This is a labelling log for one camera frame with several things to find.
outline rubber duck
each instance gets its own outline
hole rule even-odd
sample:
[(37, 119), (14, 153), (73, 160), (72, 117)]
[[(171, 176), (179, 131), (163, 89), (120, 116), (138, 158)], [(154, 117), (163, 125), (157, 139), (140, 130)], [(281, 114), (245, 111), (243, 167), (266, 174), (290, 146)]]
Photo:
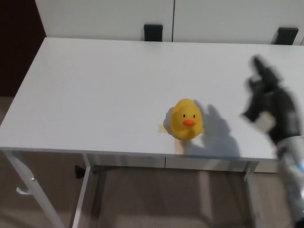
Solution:
[(180, 140), (191, 140), (203, 131), (199, 107), (190, 99), (180, 100), (172, 110), (171, 130)]

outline tape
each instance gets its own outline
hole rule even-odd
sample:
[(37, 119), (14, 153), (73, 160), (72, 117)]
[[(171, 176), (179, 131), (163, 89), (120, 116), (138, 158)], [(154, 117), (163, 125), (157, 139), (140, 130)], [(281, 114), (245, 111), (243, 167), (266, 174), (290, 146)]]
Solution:
[(163, 125), (158, 125), (158, 133), (168, 133)]
[[(168, 133), (168, 131), (166, 130), (167, 127), (164, 127), (163, 125), (159, 125), (158, 126), (158, 133)], [(176, 138), (174, 138), (174, 153), (176, 155), (185, 155), (185, 142), (178, 140)]]

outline cabinet door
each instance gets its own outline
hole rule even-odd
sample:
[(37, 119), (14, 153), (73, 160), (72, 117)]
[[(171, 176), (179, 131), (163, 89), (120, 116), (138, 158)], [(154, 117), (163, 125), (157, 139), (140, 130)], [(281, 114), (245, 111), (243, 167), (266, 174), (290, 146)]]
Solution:
[(36, 0), (48, 37), (143, 40), (143, 26), (163, 25), (171, 41), (173, 0)]
[(176, 0), (173, 41), (270, 44), (279, 27), (304, 37), (303, 0)]

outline gray robot arm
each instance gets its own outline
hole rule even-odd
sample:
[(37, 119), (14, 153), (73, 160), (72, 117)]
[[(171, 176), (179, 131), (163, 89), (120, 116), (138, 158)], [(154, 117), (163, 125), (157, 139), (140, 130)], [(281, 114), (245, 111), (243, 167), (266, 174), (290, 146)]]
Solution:
[(304, 228), (304, 138), (287, 138), (277, 145), (279, 175), (287, 193), (295, 228)]
[[(304, 228), (304, 137), (295, 99), (260, 57), (253, 58), (253, 67), (257, 77), (248, 80), (252, 97), (243, 115), (277, 147), (279, 175), (287, 192), (294, 227)], [(259, 124), (261, 118), (268, 119), (269, 124)]]

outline table leg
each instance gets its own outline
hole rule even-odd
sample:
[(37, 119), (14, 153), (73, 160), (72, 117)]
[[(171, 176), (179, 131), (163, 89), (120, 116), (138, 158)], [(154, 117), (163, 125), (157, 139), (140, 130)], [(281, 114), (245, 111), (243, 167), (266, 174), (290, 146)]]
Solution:
[(252, 214), (252, 218), (255, 223), (255, 228), (263, 228), (264, 225), (263, 225), (263, 220), (262, 220), (261, 213), (260, 213), (260, 204), (259, 204), (260, 197), (259, 197), (258, 191), (256, 189), (256, 183), (254, 180), (254, 171), (258, 164), (259, 164), (259, 162), (257, 162), (257, 161), (249, 162), (249, 165), (247, 167), (247, 172), (246, 172), (244, 179), (248, 185), (251, 214)]
[(83, 154), (86, 171), (72, 228), (98, 226), (106, 169), (98, 167), (98, 155)]
[(19, 152), (4, 151), (4, 154), (13, 165), (21, 179), (24, 181), (28, 190), (35, 197), (38, 204), (41, 206), (43, 211), (46, 213), (47, 217), (51, 220), (52, 224), (56, 228), (64, 228), (64, 225), (53, 208), (52, 204), (45, 195), (43, 189), (39, 185), (38, 181), (35, 179), (33, 173), (23, 161), (22, 156)]

